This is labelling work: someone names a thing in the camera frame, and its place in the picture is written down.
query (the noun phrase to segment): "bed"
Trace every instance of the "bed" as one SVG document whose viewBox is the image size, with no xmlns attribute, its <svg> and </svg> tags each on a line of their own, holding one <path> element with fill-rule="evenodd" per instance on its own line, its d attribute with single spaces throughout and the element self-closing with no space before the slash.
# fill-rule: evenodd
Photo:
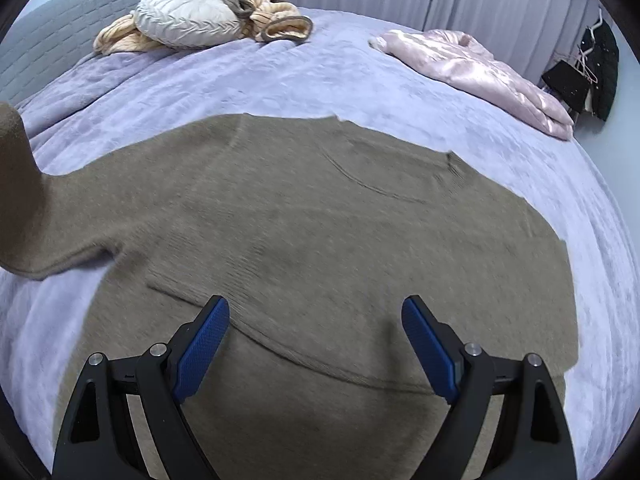
<svg viewBox="0 0 640 480">
<path fill-rule="evenodd" d="M 579 359 L 565 375 L 564 409 L 578 477 L 594 477 L 640 406 L 638 264 L 602 176 L 577 142 L 544 136 L 369 47 L 371 36 L 397 25 L 301 10 L 315 29 L 300 46 L 245 39 L 197 52 L 162 48 L 81 61 L 17 104 L 39 167 L 69 173 L 175 126 L 244 112 L 336 115 L 456 152 L 524 197 L 567 244 Z M 0 269 L 0 385 L 49 469 L 58 387 L 110 263 L 105 256 L 42 282 Z"/>
</svg>

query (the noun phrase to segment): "round pillow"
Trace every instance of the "round pillow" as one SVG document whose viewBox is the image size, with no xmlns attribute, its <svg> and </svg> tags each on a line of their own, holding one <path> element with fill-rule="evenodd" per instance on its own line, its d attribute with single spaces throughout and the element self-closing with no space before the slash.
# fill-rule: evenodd
<svg viewBox="0 0 640 480">
<path fill-rule="evenodd" d="M 178 48 L 226 43 L 242 28 L 222 0 L 140 0 L 133 19 L 145 36 Z"/>
</svg>

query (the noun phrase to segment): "blue gripper pad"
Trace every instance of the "blue gripper pad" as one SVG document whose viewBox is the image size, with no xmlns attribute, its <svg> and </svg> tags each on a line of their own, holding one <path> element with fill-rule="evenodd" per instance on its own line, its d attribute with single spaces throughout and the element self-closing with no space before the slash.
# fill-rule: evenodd
<svg viewBox="0 0 640 480">
<path fill-rule="evenodd" d="M 178 361 L 174 399 L 179 404 L 198 391 L 228 326 L 229 304 L 221 298 Z"/>
<path fill-rule="evenodd" d="M 433 391 L 449 404 L 455 402 L 458 388 L 453 361 L 411 298 L 402 304 L 402 326 Z"/>
</svg>

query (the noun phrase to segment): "pink folded garment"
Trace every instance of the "pink folded garment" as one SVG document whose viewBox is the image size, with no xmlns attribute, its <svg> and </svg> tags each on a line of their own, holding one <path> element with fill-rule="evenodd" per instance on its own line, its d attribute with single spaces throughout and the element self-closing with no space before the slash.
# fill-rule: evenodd
<svg viewBox="0 0 640 480">
<path fill-rule="evenodd" d="M 431 79 L 502 108 L 535 129 L 562 140 L 573 137 L 574 122 L 559 101 L 524 79 L 464 32 L 390 30 L 370 46 L 397 57 Z"/>
</svg>

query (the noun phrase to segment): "headboard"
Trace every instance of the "headboard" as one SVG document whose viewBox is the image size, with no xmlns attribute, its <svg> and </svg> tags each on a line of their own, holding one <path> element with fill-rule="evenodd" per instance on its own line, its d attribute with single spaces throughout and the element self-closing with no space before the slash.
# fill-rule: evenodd
<svg viewBox="0 0 640 480">
<path fill-rule="evenodd" d="M 140 0 L 49 0 L 0 43 L 0 101 L 18 104 L 92 51 L 97 33 Z"/>
</svg>

